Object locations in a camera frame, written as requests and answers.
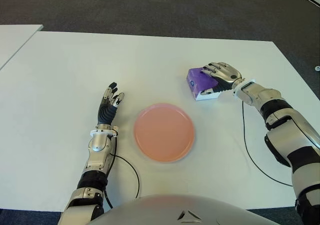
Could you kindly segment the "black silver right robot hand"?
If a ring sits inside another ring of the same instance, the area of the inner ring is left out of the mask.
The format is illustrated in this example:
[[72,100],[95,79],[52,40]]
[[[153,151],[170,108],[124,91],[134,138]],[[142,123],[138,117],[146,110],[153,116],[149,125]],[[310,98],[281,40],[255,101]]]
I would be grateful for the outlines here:
[[217,85],[203,90],[201,95],[232,90],[245,80],[237,69],[224,62],[211,62],[202,68],[201,73],[217,81]]

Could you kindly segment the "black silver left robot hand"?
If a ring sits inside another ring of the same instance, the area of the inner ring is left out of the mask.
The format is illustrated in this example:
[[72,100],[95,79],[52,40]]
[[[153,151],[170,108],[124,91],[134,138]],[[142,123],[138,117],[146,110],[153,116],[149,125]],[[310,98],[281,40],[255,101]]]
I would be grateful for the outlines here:
[[97,124],[111,125],[120,103],[124,100],[125,94],[120,92],[117,94],[117,83],[112,82],[104,91],[98,113]]

